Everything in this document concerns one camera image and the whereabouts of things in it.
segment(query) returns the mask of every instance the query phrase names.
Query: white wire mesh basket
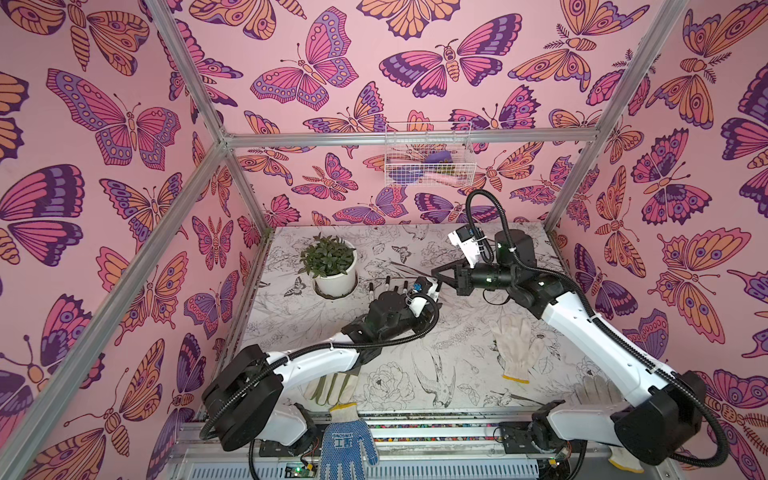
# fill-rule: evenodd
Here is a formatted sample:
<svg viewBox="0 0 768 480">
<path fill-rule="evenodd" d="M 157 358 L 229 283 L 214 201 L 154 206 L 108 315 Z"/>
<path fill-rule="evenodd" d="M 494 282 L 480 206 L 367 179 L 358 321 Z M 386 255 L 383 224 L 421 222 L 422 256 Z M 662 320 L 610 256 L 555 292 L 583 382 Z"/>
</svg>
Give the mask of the white wire mesh basket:
<svg viewBox="0 0 768 480">
<path fill-rule="evenodd" d="M 421 184 L 467 187 L 475 177 L 477 160 L 472 132 L 426 130 L 423 122 L 391 122 L 385 133 L 385 185 Z"/>
</svg>

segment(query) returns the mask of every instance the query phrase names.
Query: glove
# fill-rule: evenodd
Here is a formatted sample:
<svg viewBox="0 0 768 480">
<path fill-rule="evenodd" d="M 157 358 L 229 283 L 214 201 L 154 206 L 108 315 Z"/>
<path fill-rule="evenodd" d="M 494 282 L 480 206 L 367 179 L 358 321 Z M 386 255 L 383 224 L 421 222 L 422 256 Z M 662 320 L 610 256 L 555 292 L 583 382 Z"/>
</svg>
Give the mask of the glove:
<svg viewBox="0 0 768 480">
<path fill-rule="evenodd" d="M 613 382 L 606 381 L 601 376 L 586 376 L 580 385 L 576 385 L 576 398 L 586 405 L 610 405 L 621 402 L 624 397 Z M 616 468 L 626 472 L 643 473 L 640 460 L 622 447 L 611 447 L 611 457 L 608 461 Z"/>
<path fill-rule="evenodd" d="M 357 416 L 357 404 L 347 403 L 331 409 L 331 423 L 323 435 L 319 480 L 338 480 L 341 468 L 343 480 L 364 480 L 362 449 L 365 447 L 370 465 L 379 463 L 368 425 Z"/>
<path fill-rule="evenodd" d="M 524 316 L 502 318 L 492 331 L 505 362 L 504 378 L 528 383 L 528 369 L 541 355 L 544 340 L 537 337 L 531 342 L 531 322 Z"/>
<path fill-rule="evenodd" d="M 318 406 L 349 403 L 357 388 L 357 373 L 333 373 L 314 379 L 304 390 L 304 398 Z"/>
</svg>

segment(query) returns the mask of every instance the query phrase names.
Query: white work glove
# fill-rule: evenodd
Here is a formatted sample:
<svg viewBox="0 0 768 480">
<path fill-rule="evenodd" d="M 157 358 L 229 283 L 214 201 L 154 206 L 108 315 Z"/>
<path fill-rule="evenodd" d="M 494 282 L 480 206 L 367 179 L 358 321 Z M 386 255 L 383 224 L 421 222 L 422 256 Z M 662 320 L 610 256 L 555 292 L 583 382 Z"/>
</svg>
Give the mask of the white work glove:
<svg viewBox="0 0 768 480">
<path fill-rule="evenodd" d="M 504 378 L 528 383 L 528 369 L 541 355 L 544 340 L 535 337 L 531 341 L 531 322 L 525 316 L 505 316 L 491 330 L 505 362 Z"/>
<path fill-rule="evenodd" d="M 606 381 L 601 376 L 585 376 L 580 385 L 576 385 L 576 398 L 585 405 L 611 405 L 624 400 L 624 397 L 613 382 Z M 616 468 L 626 472 L 643 473 L 640 460 L 629 450 L 622 447 L 611 447 L 611 457 L 608 461 Z"/>
<path fill-rule="evenodd" d="M 332 373 L 310 382 L 304 390 L 304 398 L 319 407 L 332 407 L 351 402 L 355 388 L 356 373 Z"/>
</svg>

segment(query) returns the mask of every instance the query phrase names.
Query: white flower pot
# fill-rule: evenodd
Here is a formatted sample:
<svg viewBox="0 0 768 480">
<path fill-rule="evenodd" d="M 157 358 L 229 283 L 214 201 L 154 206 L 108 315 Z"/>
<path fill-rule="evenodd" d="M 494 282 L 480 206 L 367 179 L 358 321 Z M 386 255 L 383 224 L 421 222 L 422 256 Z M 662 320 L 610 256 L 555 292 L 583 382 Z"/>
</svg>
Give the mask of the white flower pot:
<svg viewBox="0 0 768 480">
<path fill-rule="evenodd" d="M 346 240 L 344 240 L 344 243 L 346 243 L 349 248 L 355 248 L 350 242 Z M 341 297 L 349 295 L 352 292 L 352 290 L 355 288 L 355 281 L 357 280 L 355 275 L 355 266 L 357 265 L 357 250 L 354 250 L 352 255 L 352 265 L 346 269 L 346 275 L 344 273 L 339 273 L 338 275 L 333 276 L 318 276 L 316 279 L 314 279 L 315 284 L 317 285 L 317 291 L 323 295 L 332 297 Z"/>
</svg>

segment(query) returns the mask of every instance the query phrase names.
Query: potted plant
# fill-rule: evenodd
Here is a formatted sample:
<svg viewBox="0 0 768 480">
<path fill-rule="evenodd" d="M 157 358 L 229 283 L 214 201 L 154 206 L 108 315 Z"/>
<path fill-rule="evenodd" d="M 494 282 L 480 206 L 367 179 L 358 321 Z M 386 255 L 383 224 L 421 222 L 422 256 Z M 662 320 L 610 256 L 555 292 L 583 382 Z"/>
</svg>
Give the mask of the potted plant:
<svg viewBox="0 0 768 480">
<path fill-rule="evenodd" d="M 315 280 L 320 293 L 341 297 L 355 288 L 355 265 L 357 252 L 352 244 L 340 237 L 314 237 L 315 243 L 301 253 L 304 267 L 299 273 L 307 272 Z"/>
</svg>

